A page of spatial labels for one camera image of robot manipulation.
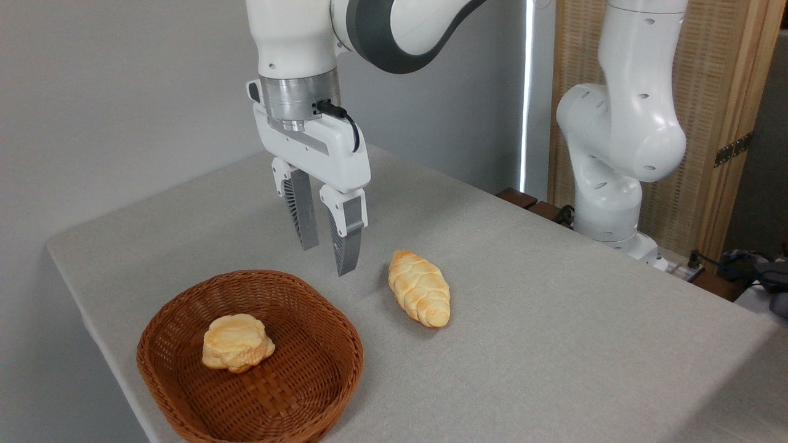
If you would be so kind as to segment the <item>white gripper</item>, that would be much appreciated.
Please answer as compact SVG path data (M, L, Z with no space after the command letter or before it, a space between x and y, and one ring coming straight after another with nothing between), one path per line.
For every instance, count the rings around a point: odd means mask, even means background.
M361 188L371 181L371 166L363 133L347 120L326 113L305 121L302 131L289 130L265 113L258 79L248 82L247 89L262 144L277 157L272 162L276 190L285 199L302 249L319 244L313 176L326 184L319 194L329 211L337 274L351 272L358 263L362 230L368 226Z

